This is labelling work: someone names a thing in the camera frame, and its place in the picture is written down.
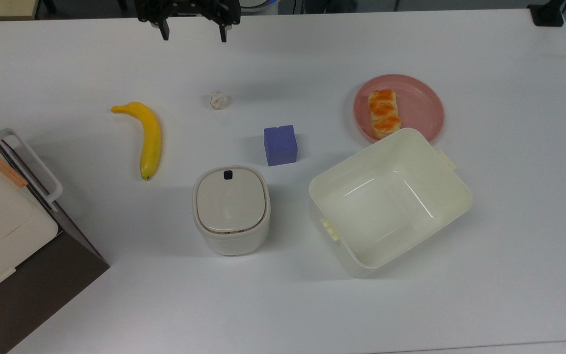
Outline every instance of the purple cube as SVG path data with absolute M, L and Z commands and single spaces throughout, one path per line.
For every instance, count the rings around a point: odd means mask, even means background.
M 298 146 L 294 136 L 294 126 L 265 128 L 263 130 L 263 145 L 265 146 L 265 157 L 268 158 L 268 166 L 296 162 Z

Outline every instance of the white jar with lid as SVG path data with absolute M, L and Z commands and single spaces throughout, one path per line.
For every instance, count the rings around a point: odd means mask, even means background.
M 243 255 L 263 244 L 270 195 L 263 176 L 248 166 L 227 166 L 198 178 L 193 194 L 196 227 L 214 251 Z

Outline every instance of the bread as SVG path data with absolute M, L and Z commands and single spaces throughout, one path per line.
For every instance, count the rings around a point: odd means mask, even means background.
M 384 139 L 400 129 L 401 119 L 394 90 L 374 90 L 368 97 L 368 108 L 372 119 L 372 134 Z

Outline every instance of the plastic storage box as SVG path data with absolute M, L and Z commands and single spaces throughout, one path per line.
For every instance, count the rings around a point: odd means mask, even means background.
M 346 272 L 370 275 L 469 210 L 471 192 L 453 168 L 403 128 L 315 177 L 311 199 Z

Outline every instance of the banana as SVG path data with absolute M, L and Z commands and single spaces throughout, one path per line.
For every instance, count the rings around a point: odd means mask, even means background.
M 114 114 L 128 114 L 141 121 L 143 125 L 143 148 L 139 168 L 141 178 L 149 180 L 157 171 L 161 155 L 161 127 L 154 112 L 139 102 L 130 102 L 125 106 L 111 108 Z

